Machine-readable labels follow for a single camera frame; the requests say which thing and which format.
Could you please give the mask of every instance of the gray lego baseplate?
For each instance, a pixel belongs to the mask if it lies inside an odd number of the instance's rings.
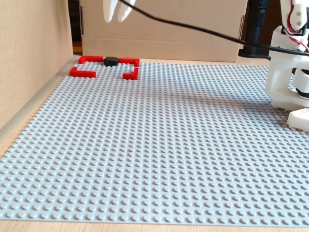
[[[0,218],[309,226],[309,135],[267,67],[76,64],[0,163]]]

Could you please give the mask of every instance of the cardboard wall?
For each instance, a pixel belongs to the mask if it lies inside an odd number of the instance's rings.
[[[0,129],[72,57],[67,0],[0,3]]]
[[[132,12],[106,24],[102,0],[80,0],[85,55],[235,62],[239,45],[205,33],[153,21]],[[137,0],[136,6],[170,20],[239,37],[247,0]]]

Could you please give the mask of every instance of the wooden surface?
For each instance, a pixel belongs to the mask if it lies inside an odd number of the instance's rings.
[[[0,130],[0,157],[2,157],[20,132],[33,118],[41,105],[70,70],[73,59],[60,70],[55,77],[26,105],[17,115]],[[215,63],[174,60],[145,60],[142,62],[168,62],[191,64],[228,64],[228,65],[268,65],[265,59],[239,58],[237,63]],[[262,227],[215,227],[215,226],[180,226],[180,225],[145,225],[145,224],[107,224],[78,222],[38,222],[38,221],[0,221],[0,232],[309,232],[309,228],[262,228]]]

